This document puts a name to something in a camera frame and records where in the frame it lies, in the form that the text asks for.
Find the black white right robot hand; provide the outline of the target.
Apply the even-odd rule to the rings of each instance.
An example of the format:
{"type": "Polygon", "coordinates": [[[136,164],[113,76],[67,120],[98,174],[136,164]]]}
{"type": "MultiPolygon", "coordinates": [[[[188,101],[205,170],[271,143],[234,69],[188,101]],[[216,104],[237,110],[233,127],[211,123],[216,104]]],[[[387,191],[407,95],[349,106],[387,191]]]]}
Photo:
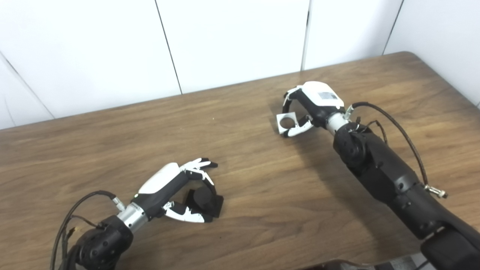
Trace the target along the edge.
{"type": "Polygon", "coordinates": [[[283,137],[294,137],[311,128],[324,128],[331,135],[349,121],[343,100],[324,82],[308,81],[284,94],[282,114],[288,114],[290,104],[297,100],[307,114],[295,122],[294,127],[281,131],[283,137]]]}

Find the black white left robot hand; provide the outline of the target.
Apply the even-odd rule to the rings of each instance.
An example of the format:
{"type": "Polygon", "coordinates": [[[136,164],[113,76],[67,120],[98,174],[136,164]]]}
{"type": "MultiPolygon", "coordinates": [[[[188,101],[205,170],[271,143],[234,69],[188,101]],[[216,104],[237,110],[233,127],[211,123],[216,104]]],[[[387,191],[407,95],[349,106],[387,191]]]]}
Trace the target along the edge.
{"type": "Polygon", "coordinates": [[[163,216],[181,222],[209,223],[219,218],[223,206],[223,197],[217,194],[215,184],[204,168],[216,168],[218,164],[208,158],[198,158],[179,166],[168,163],[140,188],[127,206],[134,211],[129,218],[122,218],[128,226],[137,221],[151,221],[163,216]],[[189,181],[202,181],[204,186],[191,190],[185,204],[171,201],[189,181]]]}

